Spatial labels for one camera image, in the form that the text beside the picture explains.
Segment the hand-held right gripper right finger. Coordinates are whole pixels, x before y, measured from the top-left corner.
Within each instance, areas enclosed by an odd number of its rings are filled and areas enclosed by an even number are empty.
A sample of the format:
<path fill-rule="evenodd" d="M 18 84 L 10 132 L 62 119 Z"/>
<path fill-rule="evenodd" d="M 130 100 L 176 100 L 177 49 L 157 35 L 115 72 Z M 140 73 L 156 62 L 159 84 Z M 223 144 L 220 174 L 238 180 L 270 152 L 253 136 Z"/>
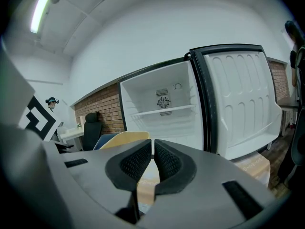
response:
<path fill-rule="evenodd" d="M 154 160 L 162 181 L 138 222 L 144 229 L 228 229 L 275 200 L 261 182 L 216 154 L 157 139 Z"/>

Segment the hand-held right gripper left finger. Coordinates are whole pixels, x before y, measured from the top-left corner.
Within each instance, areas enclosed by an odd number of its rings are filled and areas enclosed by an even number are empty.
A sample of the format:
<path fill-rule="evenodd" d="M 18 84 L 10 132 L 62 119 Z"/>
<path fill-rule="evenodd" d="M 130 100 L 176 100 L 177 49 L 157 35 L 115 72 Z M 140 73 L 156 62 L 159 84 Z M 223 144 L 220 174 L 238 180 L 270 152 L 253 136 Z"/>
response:
<path fill-rule="evenodd" d="M 152 142 L 135 141 L 97 151 L 63 154 L 73 178 L 69 203 L 76 229 L 139 229 L 137 185 L 152 154 Z"/>

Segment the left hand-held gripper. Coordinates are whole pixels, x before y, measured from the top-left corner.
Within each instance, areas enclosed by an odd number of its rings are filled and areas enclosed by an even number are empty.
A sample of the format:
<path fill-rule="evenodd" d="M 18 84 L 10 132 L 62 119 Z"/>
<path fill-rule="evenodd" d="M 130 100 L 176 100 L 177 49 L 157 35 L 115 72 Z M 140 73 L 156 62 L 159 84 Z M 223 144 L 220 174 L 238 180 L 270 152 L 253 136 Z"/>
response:
<path fill-rule="evenodd" d="M 56 120 L 6 51 L 0 51 L 0 223 L 6 229 L 69 229 L 45 144 Z"/>

